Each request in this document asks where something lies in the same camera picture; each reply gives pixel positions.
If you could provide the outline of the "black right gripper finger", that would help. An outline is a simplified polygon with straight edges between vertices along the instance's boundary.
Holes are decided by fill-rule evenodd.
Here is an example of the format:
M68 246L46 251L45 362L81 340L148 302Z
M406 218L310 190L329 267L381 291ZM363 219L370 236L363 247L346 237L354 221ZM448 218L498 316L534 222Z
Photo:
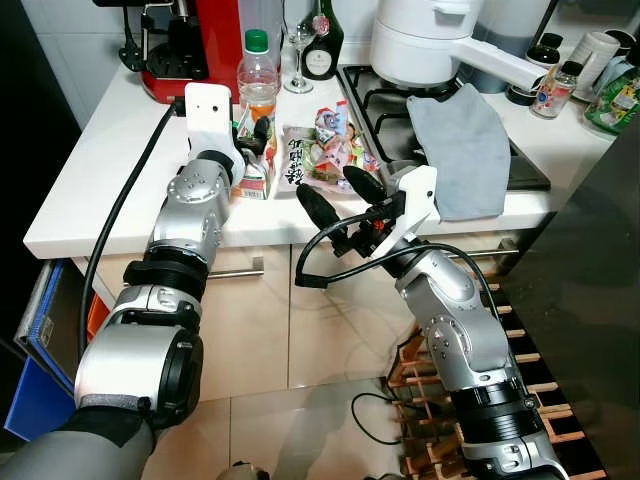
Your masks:
M340 225L340 218L334 207L320 195L314 187L298 186L297 200L300 201L308 218L320 229L312 241L319 242L321 238L328 238L332 243L347 243L347 228Z
M374 174L367 172L360 166L346 165L343 166L343 175L352 191L366 204L376 207L384 207L389 204L390 195L387 187Z

